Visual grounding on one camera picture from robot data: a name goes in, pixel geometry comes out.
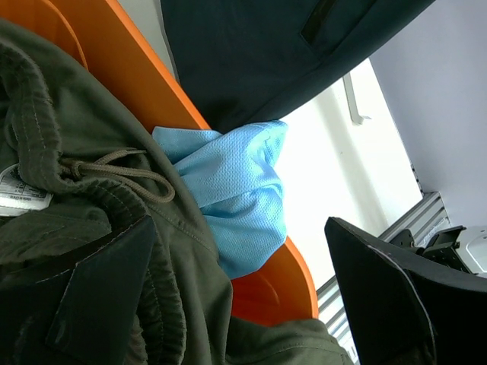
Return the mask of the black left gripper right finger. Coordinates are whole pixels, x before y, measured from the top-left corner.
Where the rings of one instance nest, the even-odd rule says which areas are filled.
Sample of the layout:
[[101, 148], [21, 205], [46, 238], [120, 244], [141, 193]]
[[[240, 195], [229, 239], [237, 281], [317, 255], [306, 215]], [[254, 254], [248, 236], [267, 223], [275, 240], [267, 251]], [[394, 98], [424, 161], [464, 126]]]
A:
[[334, 271], [362, 364], [484, 364], [486, 280], [326, 222]]

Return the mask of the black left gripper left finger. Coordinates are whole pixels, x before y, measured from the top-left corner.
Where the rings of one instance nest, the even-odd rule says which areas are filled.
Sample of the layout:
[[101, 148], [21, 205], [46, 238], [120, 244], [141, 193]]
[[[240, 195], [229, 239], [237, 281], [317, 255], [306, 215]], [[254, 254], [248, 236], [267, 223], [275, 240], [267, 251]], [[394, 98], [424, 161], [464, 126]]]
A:
[[1, 280], [3, 364], [121, 364], [156, 229], [145, 216]]

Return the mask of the olive green shorts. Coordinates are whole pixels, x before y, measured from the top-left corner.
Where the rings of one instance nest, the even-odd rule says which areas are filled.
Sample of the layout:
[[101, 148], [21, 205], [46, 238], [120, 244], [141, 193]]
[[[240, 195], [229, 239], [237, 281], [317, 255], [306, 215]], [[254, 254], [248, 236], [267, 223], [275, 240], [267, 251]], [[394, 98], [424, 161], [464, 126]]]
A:
[[1, 22], [1, 170], [43, 194], [1, 219], [1, 280], [149, 216], [156, 229], [121, 364], [348, 364], [317, 319], [234, 317], [194, 198], [142, 124], [57, 45]]

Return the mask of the light blue shorts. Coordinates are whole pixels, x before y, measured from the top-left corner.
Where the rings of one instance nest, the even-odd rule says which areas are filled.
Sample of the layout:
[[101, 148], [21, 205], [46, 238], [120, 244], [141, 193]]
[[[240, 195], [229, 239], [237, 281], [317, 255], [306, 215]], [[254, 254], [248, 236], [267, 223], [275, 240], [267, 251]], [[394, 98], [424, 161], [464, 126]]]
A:
[[193, 194], [229, 278], [259, 270], [285, 243], [284, 188], [275, 171], [288, 127], [257, 122], [226, 134], [157, 127], [152, 132]]

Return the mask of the navy blue shorts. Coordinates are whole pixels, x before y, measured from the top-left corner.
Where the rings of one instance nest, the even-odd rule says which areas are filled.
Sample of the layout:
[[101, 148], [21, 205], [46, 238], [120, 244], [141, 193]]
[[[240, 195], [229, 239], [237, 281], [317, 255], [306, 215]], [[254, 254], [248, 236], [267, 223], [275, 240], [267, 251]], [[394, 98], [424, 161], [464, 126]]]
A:
[[180, 85], [221, 133], [288, 115], [427, 7], [424, 0], [161, 3]]

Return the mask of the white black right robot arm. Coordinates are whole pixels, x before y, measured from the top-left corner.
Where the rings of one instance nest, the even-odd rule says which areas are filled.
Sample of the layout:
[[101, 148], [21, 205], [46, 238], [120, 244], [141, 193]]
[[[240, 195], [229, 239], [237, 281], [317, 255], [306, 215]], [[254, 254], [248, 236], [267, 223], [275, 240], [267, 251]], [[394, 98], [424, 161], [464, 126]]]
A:
[[405, 229], [390, 243], [438, 264], [486, 278], [486, 227], [440, 230], [422, 246], [416, 246], [411, 230]]

